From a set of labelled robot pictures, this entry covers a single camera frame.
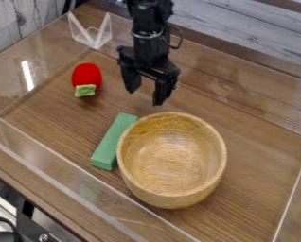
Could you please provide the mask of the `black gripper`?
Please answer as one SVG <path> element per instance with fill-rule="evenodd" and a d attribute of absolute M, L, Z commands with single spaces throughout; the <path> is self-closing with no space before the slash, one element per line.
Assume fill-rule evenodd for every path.
<path fill-rule="evenodd" d="M 133 94 L 142 85 L 142 77 L 155 80 L 153 105 L 161 106 L 175 89 L 178 66 L 170 60 L 166 45 L 118 47 L 121 72 L 127 91 Z"/>

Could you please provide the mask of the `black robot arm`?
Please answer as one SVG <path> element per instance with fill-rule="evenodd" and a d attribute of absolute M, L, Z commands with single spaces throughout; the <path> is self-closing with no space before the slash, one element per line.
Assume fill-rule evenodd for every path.
<path fill-rule="evenodd" d="M 170 60 L 171 45 L 170 17 L 174 15 L 173 0 L 125 0 L 133 20 L 133 46 L 119 45 L 118 64 L 127 91 L 133 94 L 142 85 L 142 77 L 155 82 L 153 105 L 161 106 L 171 96 L 181 70 Z"/>

